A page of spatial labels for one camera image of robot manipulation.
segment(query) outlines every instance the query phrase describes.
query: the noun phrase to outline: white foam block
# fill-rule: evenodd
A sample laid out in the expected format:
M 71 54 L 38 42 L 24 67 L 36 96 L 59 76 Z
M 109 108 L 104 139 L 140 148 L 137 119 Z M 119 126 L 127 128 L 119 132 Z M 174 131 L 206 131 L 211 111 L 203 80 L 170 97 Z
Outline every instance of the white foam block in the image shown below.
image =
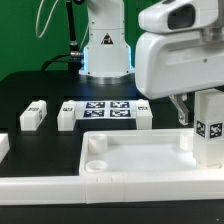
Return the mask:
M 64 102 L 58 114 L 58 131 L 73 131 L 76 122 L 76 102 Z
M 7 134 L 0 134 L 0 162 L 9 151 L 9 139 Z
M 147 100 L 136 101 L 136 125 L 138 130 L 152 129 L 152 112 Z
M 32 102 L 20 116 L 22 131 L 36 131 L 47 115 L 47 104 L 43 100 Z

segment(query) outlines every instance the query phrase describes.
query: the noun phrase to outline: green backdrop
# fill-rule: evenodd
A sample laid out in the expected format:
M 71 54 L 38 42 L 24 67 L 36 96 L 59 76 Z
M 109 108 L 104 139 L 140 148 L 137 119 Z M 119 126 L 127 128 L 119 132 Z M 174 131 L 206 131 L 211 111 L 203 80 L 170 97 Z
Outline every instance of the green backdrop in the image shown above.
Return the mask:
M 126 41 L 132 47 L 132 60 L 138 37 L 138 13 L 158 0 L 124 0 Z M 42 63 L 57 54 L 69 52 L 69 34 L 65 0 L 60 0 L 47 33 L 42 39 L 35 36 L 36 15 L 41 0 L 0 1 L 0 80 L 12 72 L 39 70 Z M 45 24 L 55 0 L 46 0 L 41 16 Z M 80 43 L 87 25 L 86 4 L 74 6 L 77 40 Z M 57 63 L 49 69 L 66 69 Z

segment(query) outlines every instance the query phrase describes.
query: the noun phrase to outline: black table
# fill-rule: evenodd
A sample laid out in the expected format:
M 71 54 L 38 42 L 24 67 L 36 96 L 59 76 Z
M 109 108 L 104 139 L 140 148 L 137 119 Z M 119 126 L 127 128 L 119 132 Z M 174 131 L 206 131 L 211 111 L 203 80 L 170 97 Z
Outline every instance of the black table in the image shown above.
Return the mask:
M 193 106 L 193 95 L 189 95 Z M 18 72 L 0 82 L 0 132 L 10 151 L 0 177 L 78 175 L 83 134 L 95 130 L 136 129 L 134 119 L 79 120 L 72 132 L 57 131 L 64 101 L 145 99 L 134 81 L 113 86 L 81 82 L 71 73 Z M 48 115 L 37 132 L 21 132 L 19 116 L 32 101 L 45 100 Z M 183 128 L 168 98 L 150 101 L 153 128 Z M 175 201 L 93 205 L 0 206 L 1 223 L 222 223 L 224 202 Z

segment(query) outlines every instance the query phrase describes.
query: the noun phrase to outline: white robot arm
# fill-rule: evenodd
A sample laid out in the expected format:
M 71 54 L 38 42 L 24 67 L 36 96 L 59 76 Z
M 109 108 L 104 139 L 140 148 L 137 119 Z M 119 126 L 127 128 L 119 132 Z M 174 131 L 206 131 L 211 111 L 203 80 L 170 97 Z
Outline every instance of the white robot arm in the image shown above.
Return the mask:
M 182 94 L 224 84 L 223 0 L 164 0 L 139 24 L 147 32 L 136 48 L 137 88 L 150 99 L 171 96 L 187 124 Z

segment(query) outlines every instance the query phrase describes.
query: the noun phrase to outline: white tray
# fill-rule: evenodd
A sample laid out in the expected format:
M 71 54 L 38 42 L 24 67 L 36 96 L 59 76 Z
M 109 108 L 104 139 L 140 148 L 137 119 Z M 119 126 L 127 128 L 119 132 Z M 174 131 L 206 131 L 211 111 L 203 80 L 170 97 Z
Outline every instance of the white tray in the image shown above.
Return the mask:
M 192 145 L 193 129 L 86 133 L 86 202 L 224 198 L 224 169 L 198 169 Z

